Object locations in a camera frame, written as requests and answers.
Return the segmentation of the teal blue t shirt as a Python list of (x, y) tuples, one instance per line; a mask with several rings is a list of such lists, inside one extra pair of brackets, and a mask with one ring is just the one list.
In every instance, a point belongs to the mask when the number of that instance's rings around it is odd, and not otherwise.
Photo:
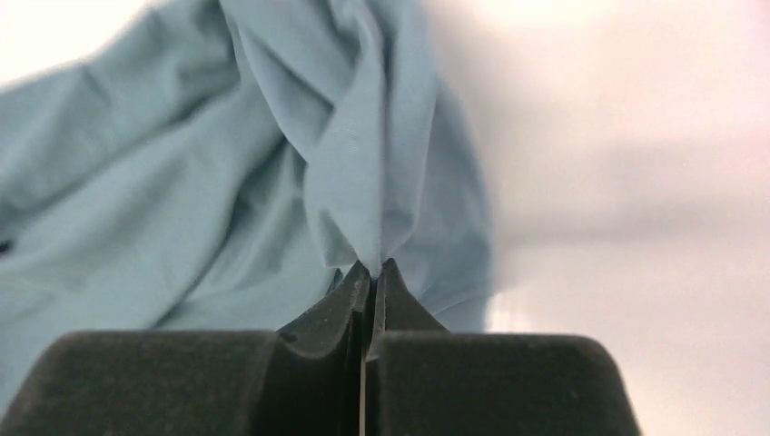
[(394, 259), (480, 332), (479, 164), (414, 1), (172, 1), (1, 94), (1, 404), (81, 330), (265, 329)]

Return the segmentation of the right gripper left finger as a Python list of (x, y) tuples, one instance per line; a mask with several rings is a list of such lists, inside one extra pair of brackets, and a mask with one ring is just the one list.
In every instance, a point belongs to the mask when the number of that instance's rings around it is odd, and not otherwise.
[(357, 435), (370, 275), (270, 331), (77, 332), (38, 360), (4, 435)]

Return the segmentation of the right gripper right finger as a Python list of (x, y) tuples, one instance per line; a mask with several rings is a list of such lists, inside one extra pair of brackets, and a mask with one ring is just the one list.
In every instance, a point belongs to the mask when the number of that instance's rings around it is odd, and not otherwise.
[(365, 361), (368, 435), (638, 435), (620, 371), (576, 335), (452, 333), (390, 260)]

